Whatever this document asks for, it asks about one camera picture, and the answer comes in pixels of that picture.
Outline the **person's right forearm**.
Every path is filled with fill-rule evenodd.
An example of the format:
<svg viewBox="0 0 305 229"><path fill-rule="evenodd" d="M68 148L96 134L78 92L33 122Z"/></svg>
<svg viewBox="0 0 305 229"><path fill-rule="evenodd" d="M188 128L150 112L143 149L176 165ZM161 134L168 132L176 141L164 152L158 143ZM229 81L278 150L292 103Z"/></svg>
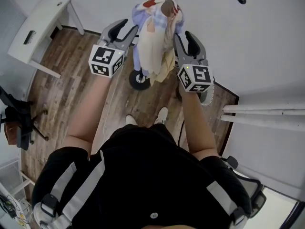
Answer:
<svg viewBox="0 0 305 229"><path fill-rule="evenodd" d="M205 120L198 95L183 91L181 97L189 152L198 160L218 156L214 134Z"/></svg>

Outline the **white frame table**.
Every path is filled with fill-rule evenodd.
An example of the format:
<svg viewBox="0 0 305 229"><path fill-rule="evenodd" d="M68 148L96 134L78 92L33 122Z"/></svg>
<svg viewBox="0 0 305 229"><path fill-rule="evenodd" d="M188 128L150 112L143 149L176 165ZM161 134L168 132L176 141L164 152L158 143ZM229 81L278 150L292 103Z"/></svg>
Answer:
<svg viewBox="0 0 305 229"><path fill-rule="evenodd" d="M26 198L25 187L33 182L21 170L21 160L13 159L0 165L0 194L15 200Z"/></svg>

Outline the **person's right white shoe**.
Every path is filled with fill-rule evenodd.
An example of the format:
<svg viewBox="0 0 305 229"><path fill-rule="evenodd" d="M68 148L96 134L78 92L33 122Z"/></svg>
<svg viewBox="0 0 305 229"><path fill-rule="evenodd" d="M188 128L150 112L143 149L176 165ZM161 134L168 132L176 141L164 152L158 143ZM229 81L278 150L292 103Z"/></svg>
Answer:
<svg viewBox="0 0 305 229"><path fill-rule="evenodd" d="M154 124L165 124L167 116L168 116L168 108L167 107L161 108Z"/></svg>

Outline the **white desk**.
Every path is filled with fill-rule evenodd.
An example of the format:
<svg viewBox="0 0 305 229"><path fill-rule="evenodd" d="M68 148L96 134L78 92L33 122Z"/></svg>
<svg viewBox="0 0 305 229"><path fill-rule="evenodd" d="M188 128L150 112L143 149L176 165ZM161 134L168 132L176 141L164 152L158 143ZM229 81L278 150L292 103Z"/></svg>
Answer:
<svg viewBox="0 0 305 229"><path fill-rule="evenodd" d="M68 11L79 33L83 35L85 33L84 28L71 0L40 0L17 32L8 50L8 55L59 79L61 77L59 73L35 62L32 56L54 25L62 30L59 17L64 10ZM36 31L36 34L30 44L24 45L23 43L30 30Z"/></svg>

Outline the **lavender blue garment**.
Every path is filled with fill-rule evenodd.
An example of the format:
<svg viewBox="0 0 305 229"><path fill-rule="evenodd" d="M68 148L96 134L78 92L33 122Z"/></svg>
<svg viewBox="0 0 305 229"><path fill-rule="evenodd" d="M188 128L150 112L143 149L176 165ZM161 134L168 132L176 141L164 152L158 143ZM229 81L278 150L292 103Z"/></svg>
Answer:
<svg viewBox="0 0 305 229"><path fill-rule="evenodd" d="M174 34L183 29L183 12L175 0L147 0L133 8L132 21L139 26L134 69L148 78L150 73L159 73L163 54L174 49Z"/></svg>

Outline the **black brown office chair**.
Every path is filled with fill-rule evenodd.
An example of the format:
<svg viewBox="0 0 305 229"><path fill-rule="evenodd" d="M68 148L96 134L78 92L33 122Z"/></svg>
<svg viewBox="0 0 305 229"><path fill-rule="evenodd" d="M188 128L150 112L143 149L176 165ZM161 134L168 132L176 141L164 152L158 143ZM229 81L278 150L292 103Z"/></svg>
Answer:
<svg viewBox="0 0 305 229"><path fill-rule="evenodd" d="M32 101L15 99L0 86L0 100L7 106L5 117L0 114L0 128L4 125L4 134L9 145L15 145L23 150L28 150L29 145L34 144L31 138L32 132L36 132L45 141L49 140L35 126L35 122L41 115L47 115L48 110L43 109L35 117L31 116Z"/></svg>

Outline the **grey chest harness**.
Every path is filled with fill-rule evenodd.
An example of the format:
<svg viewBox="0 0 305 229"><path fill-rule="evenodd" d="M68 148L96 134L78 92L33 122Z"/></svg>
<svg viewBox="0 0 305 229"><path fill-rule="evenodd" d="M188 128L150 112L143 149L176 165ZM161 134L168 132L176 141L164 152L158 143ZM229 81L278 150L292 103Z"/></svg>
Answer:
<svg viewBox="0 0 305 229"><path fill-rule="evenodd" d="M37 203L36 205L33 205L34 217L41 229L72 229L72 220L79 213L80 209L83 207L89 196L97 187L99 180L105 172L105 161L101 160L95 166L95 168L86 178L81 187L64 206L62 212L58 212L56 207L62 198L63 192L67 187L67 184L70 182L75 172L76 165L74 163L71 163L55 182L54 186L51 189L51 192L49 194L46 194L41 202ZM230 199L227 192L216 181L211 183L207 187L207 190L221 204L224 211L231 217L232 221L228 229L242 229L247 220L250 218L250 216L247 217L244 214L243 209L238 207Z"/></svg>

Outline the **white laundry basket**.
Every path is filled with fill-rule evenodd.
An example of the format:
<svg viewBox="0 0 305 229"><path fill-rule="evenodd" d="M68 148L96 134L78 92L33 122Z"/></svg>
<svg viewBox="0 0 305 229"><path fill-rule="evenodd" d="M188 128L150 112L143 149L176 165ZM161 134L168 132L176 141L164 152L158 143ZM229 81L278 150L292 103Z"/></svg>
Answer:
<svg viewBox="0 0 305 229"><path fill-rule="evenodd" d="M182 84L180 83L179 78L177 78L177 82L178 82L178 85L176 87L176 98L180 102L182 102L182 97L179 92L179 87ZM206 91L204 91L203 93L197 93L202 106L207 106L212 102L213 97L214 97L214 89L215 89L215 85L213 84L212 86L208 87L208 89Z"/></svg>

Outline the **small dark desk object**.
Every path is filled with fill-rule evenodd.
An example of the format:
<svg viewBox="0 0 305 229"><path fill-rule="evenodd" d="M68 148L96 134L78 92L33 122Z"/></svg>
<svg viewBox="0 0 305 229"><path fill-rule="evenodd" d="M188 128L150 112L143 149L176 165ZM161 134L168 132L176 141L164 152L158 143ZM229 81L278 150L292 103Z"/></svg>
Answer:
<svg viewBox="0 0 305 229"><path fill-rule="evenodd" d="M35 34L36 31L30 30L23 44L24 45L30 44Z"/></svg>

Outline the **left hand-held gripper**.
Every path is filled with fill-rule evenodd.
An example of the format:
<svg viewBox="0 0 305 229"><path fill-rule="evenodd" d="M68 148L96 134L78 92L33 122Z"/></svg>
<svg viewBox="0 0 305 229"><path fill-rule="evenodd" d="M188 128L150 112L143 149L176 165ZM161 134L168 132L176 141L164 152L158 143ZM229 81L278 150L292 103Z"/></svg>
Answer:
<svg viewBox="0 0 305 229"><path fill-rule="evenodd" d="M117 39L127 22L128 19L121 19L104 28L101 39L93 45L89 56L88 64L92 74L112 78L123 67L128 48L139 29L135 25L123 39Z"/></svg>

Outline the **cream yellow garment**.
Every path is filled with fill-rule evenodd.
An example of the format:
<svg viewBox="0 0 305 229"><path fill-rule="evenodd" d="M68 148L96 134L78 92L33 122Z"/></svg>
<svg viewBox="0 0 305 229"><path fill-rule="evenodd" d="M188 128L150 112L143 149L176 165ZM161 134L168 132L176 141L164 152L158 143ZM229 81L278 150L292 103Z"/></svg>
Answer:
<svg viewBox="0 0 305 229"><path fill-rule="evenodd" d="M150 85L153 86L154 82L162 83L168 76L168 74L174 69L175 66L175 51L171 49L163 54L162 64L158 74L150 73L148 79Z"/></svg>

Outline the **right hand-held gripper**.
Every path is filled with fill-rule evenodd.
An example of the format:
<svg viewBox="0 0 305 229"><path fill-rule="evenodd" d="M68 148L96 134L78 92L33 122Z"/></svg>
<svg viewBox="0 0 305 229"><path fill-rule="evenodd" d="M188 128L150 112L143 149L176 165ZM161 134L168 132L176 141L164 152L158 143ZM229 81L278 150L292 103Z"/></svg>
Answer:
<svg viewBox="0 0 305 229"><path fill-rule="evenodd" d="M173 37L179 66L177 77L186 92L203 93L214 84L213 72L200 40L189 31L185 31L185 36L188 41L187 53L180 36L175 33Z"/></svg>

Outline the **person's white shoe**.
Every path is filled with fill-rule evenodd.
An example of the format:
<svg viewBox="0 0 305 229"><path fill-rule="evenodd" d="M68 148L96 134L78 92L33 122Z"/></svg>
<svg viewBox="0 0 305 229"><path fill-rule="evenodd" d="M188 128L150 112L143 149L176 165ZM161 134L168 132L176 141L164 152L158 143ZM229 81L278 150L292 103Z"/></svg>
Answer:
<svg viewBox="0 0 305 229"><path fill-rule="evenodd" d="M125 122L126 125L138 125L134 117L130 114L126 115Z"/></svg>
<svg viewBox="0 0 305 229"><path fill-rule="evenodd" d="M161 108L154 124L165 124L167 116L168 116L168 108L167 107Z"/></svg>

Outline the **white bar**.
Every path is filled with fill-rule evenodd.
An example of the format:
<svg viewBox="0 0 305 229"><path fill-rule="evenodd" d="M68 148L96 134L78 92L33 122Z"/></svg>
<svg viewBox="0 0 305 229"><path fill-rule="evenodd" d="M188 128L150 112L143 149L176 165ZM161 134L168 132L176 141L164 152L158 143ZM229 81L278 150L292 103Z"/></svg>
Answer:
<svg viewBox="0 0 305 229"><path fill-rule="evenodd" d="M227 121L232 123L305 132L305 121L302 122L301 120L274 119L267 117L239 116L239 115L238 116L221 115L220 119L222 121Z"/></svg>
<svg viewBox="0 0 305 229"><path fill-rule="evenodd" d="M258 107L241 107L240 105L225 105L223 107L224 113L231 114L252 114L252 115L304 115L305 109L270 109Z"/></svg>

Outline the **person's left white shoe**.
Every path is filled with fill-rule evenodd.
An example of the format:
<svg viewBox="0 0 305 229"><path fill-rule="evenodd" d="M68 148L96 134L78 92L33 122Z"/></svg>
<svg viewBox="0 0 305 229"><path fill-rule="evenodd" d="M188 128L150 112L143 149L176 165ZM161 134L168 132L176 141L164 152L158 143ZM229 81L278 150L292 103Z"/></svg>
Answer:
<svg viewBox="0 0 305 229"><path fill-rule="evenodd" d="M126 125L138 125L134 117L130 114L126 115L125 122Z"/></svg>

